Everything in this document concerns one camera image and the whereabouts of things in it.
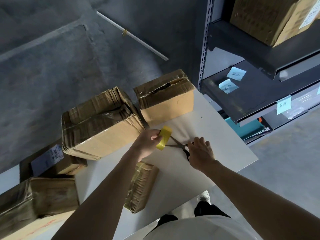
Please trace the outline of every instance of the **yellow tape roll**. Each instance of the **yellow tape roll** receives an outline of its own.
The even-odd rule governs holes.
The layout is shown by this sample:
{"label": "yellow tape roll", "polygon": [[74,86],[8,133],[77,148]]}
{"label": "yellow tape roll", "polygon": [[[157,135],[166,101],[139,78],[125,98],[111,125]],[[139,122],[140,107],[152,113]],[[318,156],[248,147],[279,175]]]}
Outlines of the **yellow tape roll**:
{"label": "yellow tape roll", "polygon": [[159,142],[159,144],[157,145],[157,148],[162,151],[163,148],[166,146],[170,136],[172,133],[172,129],[166,125],[163,126],[163,128],[161,129],[159,136],[162,136],[162,140]]}

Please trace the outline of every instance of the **handwritten label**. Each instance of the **handwritten label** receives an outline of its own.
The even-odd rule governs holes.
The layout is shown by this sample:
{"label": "handwritten label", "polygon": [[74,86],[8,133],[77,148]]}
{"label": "handwritten label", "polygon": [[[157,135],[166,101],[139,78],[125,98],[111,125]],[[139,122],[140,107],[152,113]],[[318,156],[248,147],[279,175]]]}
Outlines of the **handwritten label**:
{"label": "handwritten label", "polygon": [[291,109],[291,95],[277,101],[277,115]]}
{"label": "handwritten label", "polygon": [[246,73],[246,71],[244,71],[244,70],[241,70],[236,67],[232,67],[230,72],[228,73],[227,77],[232,78],[234,80],[241,81],[241,79],[243,78],[245,73]]}
{"label": "handwritten label", "polygon": [[40,176],[63,158],[64,155],[60,146],[55,145],[31,162],[33,176]]}
{"label": "handwritten label", "polygon": [[225,93],[230,93],[239,87],[235,85],[230,79],[228,79],[220,83],[219,88]]}
{"label": "handwritten label", "polygon": [[320,0],[318,0],[314,6],[311,8],[310,12],[306,16],[306,18],[303,20],[301,26],[299,29],[311,24],[315,17],[318,15],[318,12],[320,11]]}

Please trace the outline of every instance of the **barcode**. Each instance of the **barcode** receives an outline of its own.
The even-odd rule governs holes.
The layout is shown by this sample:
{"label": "barcode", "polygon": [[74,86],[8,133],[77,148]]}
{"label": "barcode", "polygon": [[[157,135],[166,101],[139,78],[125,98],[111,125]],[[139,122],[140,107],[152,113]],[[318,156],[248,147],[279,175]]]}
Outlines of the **barcode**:
{"label": "barcode", "polygon": [[59,158],[58,152],[56,149],[53,150],[54,158]]}

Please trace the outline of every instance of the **cardboard box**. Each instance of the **cardboard box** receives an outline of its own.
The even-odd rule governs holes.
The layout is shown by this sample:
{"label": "cardboard box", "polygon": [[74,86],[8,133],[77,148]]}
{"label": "cardboard box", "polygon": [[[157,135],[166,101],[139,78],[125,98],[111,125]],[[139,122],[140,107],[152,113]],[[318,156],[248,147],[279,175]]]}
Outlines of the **cardboard box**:
{"label": "cardboard box", "polygon": [[0,239],[33,238],[78,206],[73,178],[30,178],[0,195]]}
{"label": "cardboard box", "polygon": [[269,46],[307,30],[320,0],[236,0],[230,23]]}
{"label": "cardboard box", "polygon": [[61,125],[63,152],[90,160],[120,149],[144,130],[137,109],[118,87],[63,113]]}
{"label": "cardboard box", "polygon": [[143,210],[149,199],[159,169],[145,162],[138,162],[132,177],[124,207],[133,214]]}
{"label": "cardboard box", "polygon": [[20,162],[20,182],[31,177],[55,177],[58,174],[75,175],[87,167],[87,160],[62,152],[61,138]]}
{"label": "cardboard box", "polygon": [[194,88],[186,74],[179,69],[146,82],[134,88],[134,91],[142,116],[149,126],[153,126],[192,111]]}

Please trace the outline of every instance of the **person's right hand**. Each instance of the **person's right hand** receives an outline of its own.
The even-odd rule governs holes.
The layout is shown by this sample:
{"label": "person's right hand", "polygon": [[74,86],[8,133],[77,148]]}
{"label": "person's right hand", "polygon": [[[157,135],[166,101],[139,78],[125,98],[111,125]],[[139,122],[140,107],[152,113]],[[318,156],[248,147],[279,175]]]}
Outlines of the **person's right hand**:
{"label": "person's right hand", "polygon": [[195,137],[194,144],[188,141],[188,148],[190,165],[201,172],[204,172],[204,170],[215,161],[210,142],[205,142],[203,137],[200,139],[199,137]]}

